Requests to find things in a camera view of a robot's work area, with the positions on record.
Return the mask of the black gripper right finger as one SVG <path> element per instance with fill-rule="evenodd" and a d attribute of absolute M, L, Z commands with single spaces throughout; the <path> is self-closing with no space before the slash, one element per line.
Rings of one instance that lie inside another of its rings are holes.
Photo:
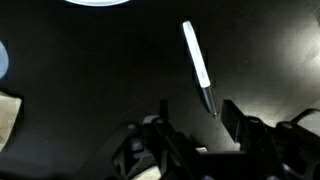
<path fill-rule="evenodd" d="M 252 159 L 259 180 L 286 180 L 273 138 L 261 119 L 246 116 L 231 100 L 224 100 L 221 122 L 235 143 Z"/>

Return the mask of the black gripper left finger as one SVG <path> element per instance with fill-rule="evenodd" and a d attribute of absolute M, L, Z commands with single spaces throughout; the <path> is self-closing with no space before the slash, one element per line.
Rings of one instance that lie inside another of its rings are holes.
<path fill-rule="evenodd" d="M 161 180 L 200 180 L 203 176 L 200 154 L 187 137 L 170 124 L 165 99 L 159 102 L 159 117 L 152 121 L 152 129 L 159 140 L 155 159 Z"/>

